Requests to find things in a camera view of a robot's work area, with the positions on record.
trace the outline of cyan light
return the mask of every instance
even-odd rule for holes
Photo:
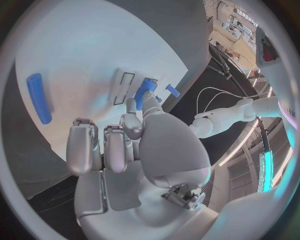
[[[272,151],[264,153],[264,185],[263,191],[267,192],[272,188],[273,182],[273,154]]]

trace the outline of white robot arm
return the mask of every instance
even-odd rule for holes
[[[238,121],[249,122],[255,117],[280,117],[277,98],[244,98],[232,107],[199,113],[189,128],[198,138],[205,139],[226,131]]]

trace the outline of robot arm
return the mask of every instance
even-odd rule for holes
[[[189,128],[198,138],[204,139],[226,131],[238,121],[249,122],[255,117],[280,117],[277,98],[244,98],[232,107],[197,114]]]

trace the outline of white wall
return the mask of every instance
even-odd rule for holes
[[[220,212],[221,209],[229,202],[229,171],[226,165],[215,166],[215,177],[212,188],[212,194],[208,207],[216,212]]]

